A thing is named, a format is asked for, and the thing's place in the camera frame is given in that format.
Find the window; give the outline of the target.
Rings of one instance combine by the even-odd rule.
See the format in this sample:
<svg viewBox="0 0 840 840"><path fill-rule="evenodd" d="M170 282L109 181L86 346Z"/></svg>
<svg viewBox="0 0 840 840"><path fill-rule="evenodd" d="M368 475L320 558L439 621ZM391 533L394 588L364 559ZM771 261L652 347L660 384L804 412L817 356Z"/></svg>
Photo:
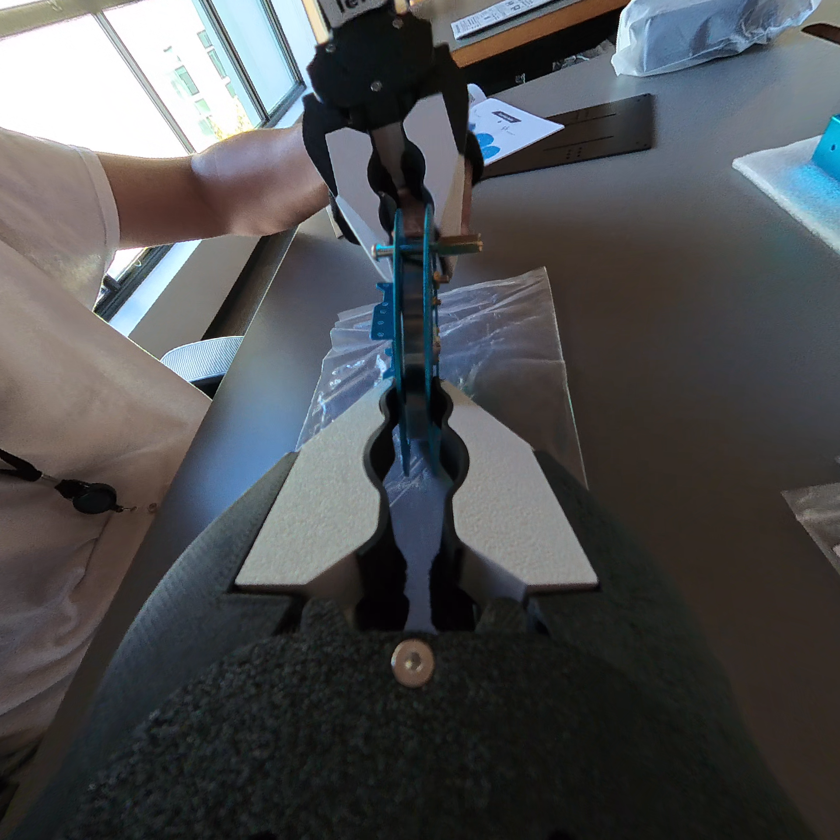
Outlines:
<svg viewBox="0 0 840 840"><path fill-rule="evenodd" d="M204 151L305 90L273 2L1 2L1 26L2 128L93 151Z"/></svg>

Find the white mesh chair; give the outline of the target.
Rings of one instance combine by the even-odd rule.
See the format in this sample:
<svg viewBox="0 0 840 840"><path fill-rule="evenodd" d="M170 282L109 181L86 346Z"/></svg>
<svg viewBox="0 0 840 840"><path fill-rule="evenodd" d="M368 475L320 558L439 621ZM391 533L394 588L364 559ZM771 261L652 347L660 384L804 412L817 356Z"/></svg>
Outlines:
<svg viewBox="0 0 840 840"><path fill-rule="evenodd" d="M169 370L214 398L243 341L241 335L225 336L189 343L161 357Z"/></svg>

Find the clear plastic bag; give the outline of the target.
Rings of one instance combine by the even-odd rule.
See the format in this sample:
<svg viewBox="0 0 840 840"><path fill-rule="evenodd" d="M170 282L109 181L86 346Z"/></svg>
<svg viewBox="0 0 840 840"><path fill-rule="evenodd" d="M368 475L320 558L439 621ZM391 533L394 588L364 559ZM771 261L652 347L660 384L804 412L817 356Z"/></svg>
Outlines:
<svg viewBox="0 0 840 840"><path fill-rule="evenodd" d="M297 442L300 447L383 377L388 345L371 340L372 305L344 311ZM545 268L447 291L438 309L440 373L529 444L548 452L585 487L587 478ZM406 629L434 631L428 574L438 551L446 490L422 444L409 473L400 460L384 480L395 541L407 563Z"/></svg>

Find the small labelled bag of screws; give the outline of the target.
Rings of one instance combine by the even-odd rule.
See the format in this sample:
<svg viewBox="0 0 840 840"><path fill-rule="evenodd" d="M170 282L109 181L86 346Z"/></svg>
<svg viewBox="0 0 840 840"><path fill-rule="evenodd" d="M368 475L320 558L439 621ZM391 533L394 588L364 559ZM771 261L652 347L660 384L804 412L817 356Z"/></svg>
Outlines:
<svg viewBox="0 0 840 840"><path fill-rule="evenodd" d="M839 483L783 490L797 521L839 572Z"/></svg>

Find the person's left forearm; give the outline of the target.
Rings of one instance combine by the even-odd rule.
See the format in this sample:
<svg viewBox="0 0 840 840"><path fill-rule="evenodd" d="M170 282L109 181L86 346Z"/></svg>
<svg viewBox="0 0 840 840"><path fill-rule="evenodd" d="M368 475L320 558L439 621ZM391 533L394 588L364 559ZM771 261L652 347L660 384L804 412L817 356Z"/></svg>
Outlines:
<svg viewBox="0 0 840 840"><path fill-rule="evenodd" d="M299 125L252 130L178 158L97 156L118 210L122 248L274 235L329 203Z"/></svg>

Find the printed instruction sheet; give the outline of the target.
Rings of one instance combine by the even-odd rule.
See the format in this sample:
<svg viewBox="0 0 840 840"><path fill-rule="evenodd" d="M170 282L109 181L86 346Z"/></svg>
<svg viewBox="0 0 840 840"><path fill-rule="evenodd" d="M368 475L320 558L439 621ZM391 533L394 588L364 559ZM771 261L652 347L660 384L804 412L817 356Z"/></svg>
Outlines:
<svg viewBox="0 0 840 840"><path fill-rule="evenodd" d="M469 107L469 130L478 140L485 165L499 162L563 128L561 123L495 98L482 99Z"/></svg>

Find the black metal plate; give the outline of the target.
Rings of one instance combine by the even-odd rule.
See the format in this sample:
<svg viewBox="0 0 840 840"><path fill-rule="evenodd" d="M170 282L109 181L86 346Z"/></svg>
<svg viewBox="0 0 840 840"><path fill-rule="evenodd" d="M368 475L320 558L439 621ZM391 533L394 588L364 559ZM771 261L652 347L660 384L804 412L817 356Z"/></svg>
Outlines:
<svg viewBox="0 0 840 840"><path fill-rule="evenodd" d="M655 141L655 96L651 93L549 117L563 129L485 165L484 178L534 172L559 165L645 151Z"/></svg>

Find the white printed paper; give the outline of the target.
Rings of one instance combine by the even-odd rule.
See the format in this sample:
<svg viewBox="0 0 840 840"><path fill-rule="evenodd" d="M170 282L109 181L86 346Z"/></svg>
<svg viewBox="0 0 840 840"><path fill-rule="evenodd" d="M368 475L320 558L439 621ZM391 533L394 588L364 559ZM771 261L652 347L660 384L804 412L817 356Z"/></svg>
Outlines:
<svg viewBox="0 0 840 840"><path fill-rule="evenodd" d="M551 3L551 1L500 1L455 20L450 26L456 39L464 39Z"/></svg>

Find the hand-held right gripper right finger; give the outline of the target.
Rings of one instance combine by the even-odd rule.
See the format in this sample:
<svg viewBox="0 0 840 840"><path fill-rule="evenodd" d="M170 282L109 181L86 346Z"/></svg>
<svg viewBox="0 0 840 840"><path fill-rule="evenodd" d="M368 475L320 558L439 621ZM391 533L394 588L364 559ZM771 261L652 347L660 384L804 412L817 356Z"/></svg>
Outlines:
<svg viewBox="0 0 840 840"><path fill-rule="evenodd" d="M587 590L598 578L531 446L447 382L448 426L469 465L452 500L466 553L459 584L476 602Z"/></svg>

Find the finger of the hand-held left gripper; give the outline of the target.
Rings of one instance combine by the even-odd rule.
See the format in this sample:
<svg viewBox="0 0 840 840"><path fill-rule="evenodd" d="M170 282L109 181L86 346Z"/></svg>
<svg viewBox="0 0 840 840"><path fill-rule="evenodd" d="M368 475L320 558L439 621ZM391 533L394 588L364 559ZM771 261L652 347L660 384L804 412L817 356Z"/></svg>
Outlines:
<svg viewBox="0 0 840 840"><path fill-rule="evenodd" d="M367 133L341 128L325 135L329 158L337 187L336 203L343 218L366 251L381 278L391 282L393 265L390 257L374 260L374 245L389 245L392 231L386 230L381 219L381 197L373 189L368 165L373 144Z"/></svg>
<svg viewBox="0 0 840 840"><path fill-rule="evenodd" d="M471 163L458 151L443 95L420 100L407 115L403 130L404 186L433 207L439 235L467 235Z"/></svg>

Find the white foam sheet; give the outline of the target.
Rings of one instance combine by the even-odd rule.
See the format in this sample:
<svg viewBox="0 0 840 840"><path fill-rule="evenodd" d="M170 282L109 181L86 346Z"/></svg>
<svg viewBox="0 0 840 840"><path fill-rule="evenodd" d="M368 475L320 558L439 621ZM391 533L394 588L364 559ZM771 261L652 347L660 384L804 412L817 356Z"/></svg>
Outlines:
<svg viewBox="0 0 840 840"><path fill-rule="evenodd" d="M739 157L732 167L839 252L839 183L812 162L819 138Z"/></svg>

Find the person's left hand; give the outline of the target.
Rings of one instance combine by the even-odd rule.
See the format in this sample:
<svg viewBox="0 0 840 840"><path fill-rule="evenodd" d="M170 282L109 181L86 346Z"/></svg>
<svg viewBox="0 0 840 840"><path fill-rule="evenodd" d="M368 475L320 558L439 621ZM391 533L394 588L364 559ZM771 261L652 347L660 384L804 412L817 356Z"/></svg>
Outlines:
<svg viewBox="0 0 840 840"><path fill-rule="evenodd" d="M398 206L402 213L402 226L407 238L424 236L426 204L422 196L415 196L405 186L397 190Z"/></svg>

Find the blue metal bracket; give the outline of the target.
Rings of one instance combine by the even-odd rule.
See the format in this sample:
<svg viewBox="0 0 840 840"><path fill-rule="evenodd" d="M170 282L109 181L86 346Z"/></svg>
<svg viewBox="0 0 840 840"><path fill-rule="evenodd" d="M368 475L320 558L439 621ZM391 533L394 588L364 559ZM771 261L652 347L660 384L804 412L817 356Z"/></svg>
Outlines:
<svg viewBox="0 0 840 840"><path fill-rule="evenodd" d="M840 181L840 114L834 114L819 139L812 163L823 173Z"/></svg>

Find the person in beige shirt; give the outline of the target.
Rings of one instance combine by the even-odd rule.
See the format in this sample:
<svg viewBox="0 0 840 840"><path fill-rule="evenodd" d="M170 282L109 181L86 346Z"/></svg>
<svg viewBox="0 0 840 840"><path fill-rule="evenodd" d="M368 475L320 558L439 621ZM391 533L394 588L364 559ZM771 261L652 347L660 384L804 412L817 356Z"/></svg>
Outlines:
<svg viewBox="0 0 840 840"><path fill-rule="evenodd" d="M61 479L103 482L124 512L85 515L2 476L2 774L54 718L209 399L92 308L119 243L88 150L2 130L1 444Z"/></svg>

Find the white plastic bag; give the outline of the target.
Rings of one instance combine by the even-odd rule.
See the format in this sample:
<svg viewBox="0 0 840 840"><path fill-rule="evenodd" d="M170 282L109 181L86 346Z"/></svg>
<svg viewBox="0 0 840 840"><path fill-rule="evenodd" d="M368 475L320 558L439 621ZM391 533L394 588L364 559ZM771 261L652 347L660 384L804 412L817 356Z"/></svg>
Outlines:
<svg viewBox="0 0 840 840"><path fill-rule="evenodd" d="M612 65L650 77L736 56L801 25L820 1L632 1L622 11Z"/></svg>

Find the blue round metal wheel assembly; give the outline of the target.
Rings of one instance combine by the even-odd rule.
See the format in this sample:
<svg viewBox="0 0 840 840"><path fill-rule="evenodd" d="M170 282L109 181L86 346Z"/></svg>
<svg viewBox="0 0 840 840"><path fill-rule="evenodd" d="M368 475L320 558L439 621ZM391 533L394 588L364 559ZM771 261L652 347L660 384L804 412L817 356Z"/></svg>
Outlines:
<svg viewBox="0 0 840 840"><path fill-rule="evenodd" d="M371 338L392 344L391 367L396 394L400 457L404 474L411 467L413 441L425 441L430 458L439 460L441 409L438 408L439 327L438 289L448 280L446 269L455 257L482 250L474 235L442 237L434 222L434 207L424 207L423 232L406 235L403 212L394 216L389 244L374 244L374 263L384 261L392 279L378 284L383 298L374 308Z"/></svg>

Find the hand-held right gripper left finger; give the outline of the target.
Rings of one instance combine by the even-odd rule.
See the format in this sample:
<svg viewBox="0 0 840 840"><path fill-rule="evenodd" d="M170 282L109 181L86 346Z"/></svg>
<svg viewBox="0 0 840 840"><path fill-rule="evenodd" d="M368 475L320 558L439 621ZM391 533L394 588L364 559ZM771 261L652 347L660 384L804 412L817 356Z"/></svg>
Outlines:
<svg viewBox="0 0 840 840"><path fill-rule="evenodd" d="M269 510L235 584L247 592L362 594L358 556L384 532L394 462L382 381L314 435Z"/></svg>

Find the wooden table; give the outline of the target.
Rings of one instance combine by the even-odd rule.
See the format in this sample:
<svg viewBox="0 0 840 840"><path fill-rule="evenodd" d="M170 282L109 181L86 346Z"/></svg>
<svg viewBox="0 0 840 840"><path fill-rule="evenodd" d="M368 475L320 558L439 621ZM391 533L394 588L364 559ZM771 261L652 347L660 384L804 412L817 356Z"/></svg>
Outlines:
<svg viewBox="0 0 840 840"><path fill-rule="evenodd" d="M432 24L434 41L448 44L455 62L466 68L546 37L568 35L593 20L617 19L627 1L550 2L477 35L455 38L451 28L454 21L493 4L493 1L422 1L412 2L412 10Z"/></svg>

